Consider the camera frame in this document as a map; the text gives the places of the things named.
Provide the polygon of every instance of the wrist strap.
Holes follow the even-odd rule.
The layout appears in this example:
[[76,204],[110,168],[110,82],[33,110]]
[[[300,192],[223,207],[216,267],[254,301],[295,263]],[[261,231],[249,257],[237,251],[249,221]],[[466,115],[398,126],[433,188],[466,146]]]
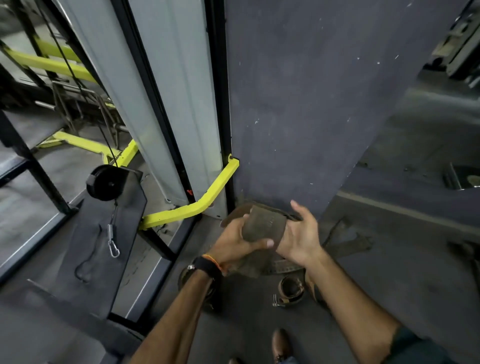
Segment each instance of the wrist strap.
[[214,281],[220,282],[223,275],[220,268],[210,259],[199,256],[193,261],[193,267],[204,271]]

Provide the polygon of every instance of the fingers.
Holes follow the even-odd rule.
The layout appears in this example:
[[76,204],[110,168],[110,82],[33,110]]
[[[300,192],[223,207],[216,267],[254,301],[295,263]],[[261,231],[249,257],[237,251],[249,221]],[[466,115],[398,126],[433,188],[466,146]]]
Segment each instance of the fingers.
[[298,212],[304,220],[307,220],[307,219],[315,220],[312,213],[305,206],[298,204],[298,202],[295,200],[291,200],[290,204],[292,205],[292,209]]
[[272,239],[260,239],[253,243],[248,243],[251,250],[259,250],[259,249],[270,249],[273,248],[275,242]]

